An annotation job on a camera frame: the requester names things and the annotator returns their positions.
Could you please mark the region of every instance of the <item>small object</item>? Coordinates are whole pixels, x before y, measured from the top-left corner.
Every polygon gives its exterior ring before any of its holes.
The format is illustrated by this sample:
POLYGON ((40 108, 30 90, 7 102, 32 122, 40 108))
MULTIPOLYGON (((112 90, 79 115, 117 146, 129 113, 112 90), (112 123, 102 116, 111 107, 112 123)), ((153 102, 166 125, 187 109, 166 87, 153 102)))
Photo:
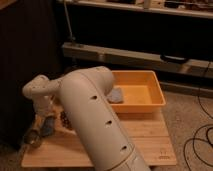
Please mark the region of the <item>small object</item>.
POLYGON ((72 130, 72 125, 70 124, 70 121, 68 120, 66 114, 64 111, 61 112, 60 115, 60 119, 61 119, 61 125, 69 130, 72 130))
POLYGON ((107 95, 107 100, 110 103, 123 103, 123 93, 121 88, 113 88, 107 95))
POLYGON ((39 132, 37 130, 30 130, 26 136, 24 137, 24 142, 26 144, 31 145, 34 148, 38 148, 41 146, 41 137, 39 135, 39 132))
POLYGON ((54 116, 47 117, 40 131, 41 136, 46 137, 52 135, 55 131, 54 127, 55 127, 55 117, 54 116))

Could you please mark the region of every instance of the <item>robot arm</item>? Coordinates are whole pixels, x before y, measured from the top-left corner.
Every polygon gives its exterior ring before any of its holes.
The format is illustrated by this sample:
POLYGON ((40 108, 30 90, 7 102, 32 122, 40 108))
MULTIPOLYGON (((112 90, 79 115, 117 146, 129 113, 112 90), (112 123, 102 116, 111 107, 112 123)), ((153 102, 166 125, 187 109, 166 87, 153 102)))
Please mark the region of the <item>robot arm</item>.
POLYGON ((106 100, 113 82, 105 67, 83 69, 61 78, 53 92, 97 171, 150 171, 106 100))

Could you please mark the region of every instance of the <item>gray cloth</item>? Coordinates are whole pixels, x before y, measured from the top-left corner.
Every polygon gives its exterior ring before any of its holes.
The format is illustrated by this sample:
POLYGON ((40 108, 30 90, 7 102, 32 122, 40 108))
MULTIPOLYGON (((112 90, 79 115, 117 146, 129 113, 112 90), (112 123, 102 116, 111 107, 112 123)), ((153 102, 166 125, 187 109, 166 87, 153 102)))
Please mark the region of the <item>gray cloth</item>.
POLYGON ((123 93, 121 88, 113 88, 112 91, 107 95, 107 100, 110 103, 123 103, 123 93))

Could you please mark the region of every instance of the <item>plastic tray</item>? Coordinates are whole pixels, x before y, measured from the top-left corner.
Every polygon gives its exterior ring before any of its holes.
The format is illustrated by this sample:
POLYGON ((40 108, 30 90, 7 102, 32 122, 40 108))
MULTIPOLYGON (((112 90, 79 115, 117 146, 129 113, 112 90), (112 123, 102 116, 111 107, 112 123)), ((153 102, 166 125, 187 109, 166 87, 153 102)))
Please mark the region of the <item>plastic tray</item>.
POLYGON ((116 113, 152 113, 165 105, 153 71, 113 71, 115 87, 122 89, 123 103, 111 104, 116 113))

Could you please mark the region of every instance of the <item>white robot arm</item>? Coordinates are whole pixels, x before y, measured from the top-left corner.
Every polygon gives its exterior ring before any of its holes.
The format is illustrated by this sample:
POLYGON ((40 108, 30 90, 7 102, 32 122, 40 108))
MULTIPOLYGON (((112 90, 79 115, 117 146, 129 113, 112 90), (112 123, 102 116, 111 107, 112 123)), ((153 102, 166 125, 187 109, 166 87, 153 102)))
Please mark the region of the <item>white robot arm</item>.
POLYGON ((38 103, 39 99, 51 94, 59 97, 97 171, 150 171, 106 100, 113 83, 109 69, 95 67, 53 81, 39 76, 23 88, 23 93, 37 101, 39 108, 45 103, 38 103))

